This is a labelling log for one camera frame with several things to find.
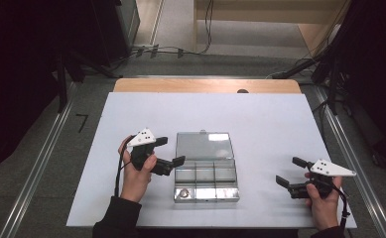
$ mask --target white board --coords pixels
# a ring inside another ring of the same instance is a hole
[[[109,93],[81,176],[67,226],[93,226],[113,195],[119,156],[128,135],[149,127],[169,137],[155,149],[175,156],[178,132],[228,132],[235,155],[240,200],[226,204],[175,204],[174,172],[152,176],[141,203],[144,227],[314,227],[303,199],[290,199],[276,175],[306,181],[292,157],[330,160],[303,94]],[[341,203],[337,217],[340,217]],[[347,227],[355,228],[353,216]]]

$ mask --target transparent lid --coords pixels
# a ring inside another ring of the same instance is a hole
[[[229,133],[180,132],[177,136],[177,157],[187,160],[233,159]]]

